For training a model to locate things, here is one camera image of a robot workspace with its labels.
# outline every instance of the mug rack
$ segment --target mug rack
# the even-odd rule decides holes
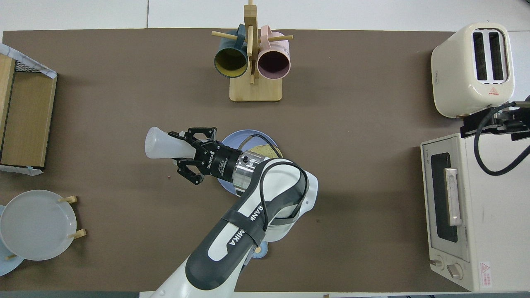
[[[271,80],[260,76],[258,71],[258,50],[261,40],[258,35],[258,8],[254,5],[253,0],[244,6],[244,19],[246,30],[246,42],[248,68],[246,72],[235,78],[230,78],[229,95],[230,100],[236,102],[275,102],[279,101],[282,96],[281,79]],[[237,39],[237,36],[212,31],[211,35],[229,39]],[[292,40],[292,35],[271,37],[269,41]]]

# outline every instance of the table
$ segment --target table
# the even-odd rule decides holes
[[[45,172],[0,173],[0,204],[31,189],[78,195],[88,235],[24,261],[0,290],[155,290],[236,197],[148,159],[145,135],[216,126],[219,139],[268,134],[320,185],[315,208],[250,263],[237,291],[462,291],[429,268],[418,148],[461,125],[432,100],[430,53],[451,33],[282,30],[295,36],[283,99],[234,103],[210,31],[4,33],[59,77]]]

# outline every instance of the wooden base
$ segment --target wooden base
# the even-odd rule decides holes
[[[69,196],[67,198],[58,199],[58,202],[68,202],[69,204],[77,203],[77,197],[76,196]]]
[[[75,232],[74,234],[68,235],[68,238],[77,239],[77,238],[83,237],[83,236],[86,236],[86,230],[85,229],[77,230],[77,232]]]
[[[10,255],[10,256],[5,257],[5,260],[9,261],[9,260],[14,259],[14,258],[16,258],[16,255]]]
[[[281,99],[281,79],[270,80],[260,76],[251,84],[251,69],[240,77],[230,79],[230,100],[236,102],[279,101]]]

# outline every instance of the oven window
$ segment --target oven window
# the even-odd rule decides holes
[[[445,187],[444,169],[451,167],[449,153],[440,153],[431,156],[432,188],[434,191],[434,208],[436,215],[436,229],[438,237],[457,242],[456,227],[449,225],[449,210],[447,210],[447,197]]]

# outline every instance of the dark green mug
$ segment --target dark green mug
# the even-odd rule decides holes
[[[220,74],[226,77],[238,77],[246,72],[249,60],[246,55],[245,25],[240,24],[237,30],[227,33],[237,36],[237,39],[221,38],[214,58],[214,66]]]

